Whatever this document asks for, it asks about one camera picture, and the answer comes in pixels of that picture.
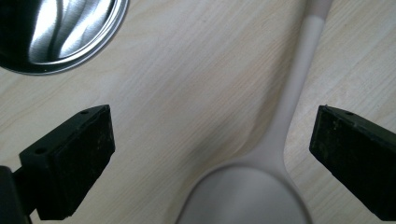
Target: black plastic block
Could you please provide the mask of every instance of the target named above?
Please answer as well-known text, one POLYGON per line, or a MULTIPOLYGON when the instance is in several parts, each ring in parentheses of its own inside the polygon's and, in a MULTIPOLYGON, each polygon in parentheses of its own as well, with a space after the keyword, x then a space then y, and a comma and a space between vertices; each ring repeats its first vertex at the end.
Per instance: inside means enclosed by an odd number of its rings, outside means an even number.
POLYGON ((382 220, 396 220, 396 134, 321 105, 311 153, 382 220))
POLYGON ((21 164, 42 220, 71 216, 115 150, 110 107, 77 113, 26 148, 21 164))

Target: spoon handle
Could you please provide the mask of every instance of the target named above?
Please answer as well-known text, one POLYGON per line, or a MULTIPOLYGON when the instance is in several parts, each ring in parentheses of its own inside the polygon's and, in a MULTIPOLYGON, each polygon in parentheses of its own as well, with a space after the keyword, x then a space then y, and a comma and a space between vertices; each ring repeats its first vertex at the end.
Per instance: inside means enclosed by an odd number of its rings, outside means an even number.
POLYGON ((308 0, 307 11, 300 31, 297 48, 291 62, 289 77, 267 128, 266 134, 258 146, 249 153, 254 163, 262 163, 268 156, 280 157, 283 161, 283 149, 295 108, 309 72, 327 14, 332 0, 308 0))

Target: wooden table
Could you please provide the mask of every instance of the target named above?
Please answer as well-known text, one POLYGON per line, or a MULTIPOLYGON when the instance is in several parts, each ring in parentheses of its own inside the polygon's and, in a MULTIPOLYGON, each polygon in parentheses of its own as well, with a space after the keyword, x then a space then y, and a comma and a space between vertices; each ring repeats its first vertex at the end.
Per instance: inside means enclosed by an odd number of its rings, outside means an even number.
MULTIPOLYGON (((109 104, 116 153, 62 223, 173 223, 199 175, 262 136, 304 6, 131 0, 117 35, 82 66, 46 77, 0 70, 0 164, 15 171, 35 140, 82 109, 109 104)), ((382 223, 308 146, 319 105, 396 132, 395 58, 396 1, 334 1, 285 149, 317 223, 382 223)))

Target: stainless steel bowl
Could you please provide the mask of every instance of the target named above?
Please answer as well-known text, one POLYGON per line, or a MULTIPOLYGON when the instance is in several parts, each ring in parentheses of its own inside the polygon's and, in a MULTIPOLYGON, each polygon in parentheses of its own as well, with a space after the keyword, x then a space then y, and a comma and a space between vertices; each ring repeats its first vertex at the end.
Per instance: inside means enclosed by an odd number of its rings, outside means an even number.
POLYGON ((0 66, 47 75, 75 67, 115 34, 128 0, 1 0, 0 66))

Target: light wood surface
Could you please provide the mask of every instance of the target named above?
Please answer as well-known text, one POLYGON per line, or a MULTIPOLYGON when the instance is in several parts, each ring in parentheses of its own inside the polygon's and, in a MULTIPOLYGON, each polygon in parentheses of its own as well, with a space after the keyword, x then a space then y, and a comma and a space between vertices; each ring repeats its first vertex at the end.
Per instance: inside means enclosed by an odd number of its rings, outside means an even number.
MULTIPOLYGON (((82 66, 47 77, 0 69, 0 164, 15 171, 18 154, 38 138, 82 109, 109 104, 116 152, 62 223, 173 223, 200 174, 262 136, 304 6, 131 0, 117 35, 82 66)), ((319 105, 396 132, 395 59, 396 1, 333 2, 285 149, 317 223, 381 223, 308 146, 319 105)))

